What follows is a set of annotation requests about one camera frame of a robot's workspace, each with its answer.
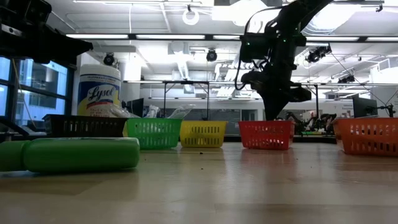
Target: basket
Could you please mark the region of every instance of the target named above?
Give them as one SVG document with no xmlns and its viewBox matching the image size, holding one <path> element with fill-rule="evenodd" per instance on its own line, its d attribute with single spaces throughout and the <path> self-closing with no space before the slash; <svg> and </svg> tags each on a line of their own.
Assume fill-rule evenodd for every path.
<svg viewBox="0 0 398 224">
<path fill-rule="evenodd" d="M 181 126 L 183 147 L 221 147 L 227 121 L 184 121 Z"/>
<path fill-rule="evenodd" d="M 127 118 L 47 114 L 43 120 L 46 133 L 55 138 L 123 137 L 123 127 Z"/>
<path fill-rule="evenodd" d="M 398 156 L 398 118 L 338 119 L 333 128 L 346 154 Z"/>
<path fill-rule="evenodd" d="M 170 149 L 178 144 L 181 119 L 130 118 L 127 135 L 138 138 L 141 149 Z"/>
<path fill-rule="evenodd" d="M 288 150 L 293 142 L 291 121 L 240 121 L 243 146 L 248 149 Z"/>
</svg>

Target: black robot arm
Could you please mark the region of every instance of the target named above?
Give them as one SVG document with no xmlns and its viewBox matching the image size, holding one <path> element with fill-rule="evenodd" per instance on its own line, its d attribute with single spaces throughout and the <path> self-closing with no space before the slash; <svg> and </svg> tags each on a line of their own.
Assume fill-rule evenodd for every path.
<svg viewBox="0 0 398 224">
<path fill-rule="evenodd" d="M 261 95 L 267 120 L 274 120 L 288 102 L 311 100 L 310 91 L 290 81 L 292 71 L 297 69 L 295 51 L 307 42 L 301 30 L 332 1 L 296 0 L 268 22 L 263 34 L 245 33 L 241 39 L 239 55 L 243 62 L 267 62 L 263 71 L 251 71 L 241 79 Z"/>
</svg>

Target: green cylinder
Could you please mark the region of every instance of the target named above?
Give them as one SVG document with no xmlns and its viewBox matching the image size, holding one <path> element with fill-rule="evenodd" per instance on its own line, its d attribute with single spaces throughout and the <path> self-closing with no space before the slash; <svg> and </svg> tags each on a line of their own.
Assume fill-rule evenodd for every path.
<svg viewBox="0 0 398 224">
<path fill-rule="evenodd" d="M 0 144 L 0 171 L 96 172 L 137 166 L 136 138 L 58 138 Z"/>
</svg>

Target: orange basket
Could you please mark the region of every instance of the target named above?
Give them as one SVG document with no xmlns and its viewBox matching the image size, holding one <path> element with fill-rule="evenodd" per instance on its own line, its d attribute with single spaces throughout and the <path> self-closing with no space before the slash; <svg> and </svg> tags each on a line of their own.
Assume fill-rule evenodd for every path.
<svg viewBox="0 0 398 224">
<path fill-rule="evenodd" d="M 398 156 L 398 118 L 338 119 L 333 127 L 346 154 Z"/>
<path fill-rule="evenodd" d="M 291 121 L 240 121 L 243 147 L 248 149 L 288 150 L 293 142 Z"/>
</svg>

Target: table surface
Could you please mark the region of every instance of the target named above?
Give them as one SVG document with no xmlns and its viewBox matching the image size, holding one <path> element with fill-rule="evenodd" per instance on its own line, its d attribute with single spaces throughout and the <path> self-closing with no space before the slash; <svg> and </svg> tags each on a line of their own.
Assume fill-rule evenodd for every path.
<svg viewBox="0 0 398 224">
<path fill-rule="evenodd" d="M 397 159 L 225 143 L 144 151 L 122 172 L 3 172 L 0 223 L 397 223 Z"/>
</svg>

